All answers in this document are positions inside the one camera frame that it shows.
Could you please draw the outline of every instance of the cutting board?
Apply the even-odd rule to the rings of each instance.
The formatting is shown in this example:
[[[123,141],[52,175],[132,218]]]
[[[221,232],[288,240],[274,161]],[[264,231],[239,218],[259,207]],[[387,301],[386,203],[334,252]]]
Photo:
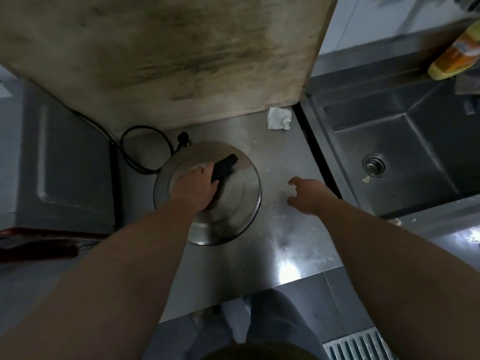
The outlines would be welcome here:
[[[0,64],[119,136],[296,103],[337,0],[0,0]]]

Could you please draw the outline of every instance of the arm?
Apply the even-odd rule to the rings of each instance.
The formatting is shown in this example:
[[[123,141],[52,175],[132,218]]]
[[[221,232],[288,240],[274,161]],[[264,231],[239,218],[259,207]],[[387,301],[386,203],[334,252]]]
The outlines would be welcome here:
[[[213,163],[182,176],[171,200],[95,247],[45,302],[0,339],[2,359],[139,359],[165,308]]]
[[[370,317],[400,359],[478,359],[480,273],[313,179],[288,204],[327,228]]]

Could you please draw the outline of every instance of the sink drain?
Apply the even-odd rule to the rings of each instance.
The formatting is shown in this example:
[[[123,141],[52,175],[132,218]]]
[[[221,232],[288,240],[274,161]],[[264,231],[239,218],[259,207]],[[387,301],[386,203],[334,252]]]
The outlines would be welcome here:
[[[363,169],[369,176],[383,177],[387,174],[387,164],[385,157],[380,154],[368,154],[362,159]]]

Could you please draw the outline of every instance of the gray trousers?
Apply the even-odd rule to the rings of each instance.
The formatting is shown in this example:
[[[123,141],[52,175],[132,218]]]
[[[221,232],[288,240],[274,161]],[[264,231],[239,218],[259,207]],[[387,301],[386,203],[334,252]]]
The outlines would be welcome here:
[[[285,295],[274,289],[265,290],[252,294],[250,305],[250,327],[245,343],[293,344],[321,360],[328,360],[320,339]],[[198,328],[185,359],[200,360],[234,342],[232,329],[223,314],[214,313]]]

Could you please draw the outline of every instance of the stainless steel lid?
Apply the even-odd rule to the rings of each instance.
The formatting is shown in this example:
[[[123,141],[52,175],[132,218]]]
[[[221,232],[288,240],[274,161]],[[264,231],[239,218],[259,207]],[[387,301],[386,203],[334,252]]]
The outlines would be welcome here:
[[[218,245],[239,236],[260,207],[262,186],[252,161],[232,145],[219,141],[192,144],[172,156],[163,165],[153,190],[155,207],[170,199],[178,177],[188,169],[208,162],[218,162],[230,154],[238,157],[232,173],[219,185],[212,202],[199,212],[188,235],[196,245]]]

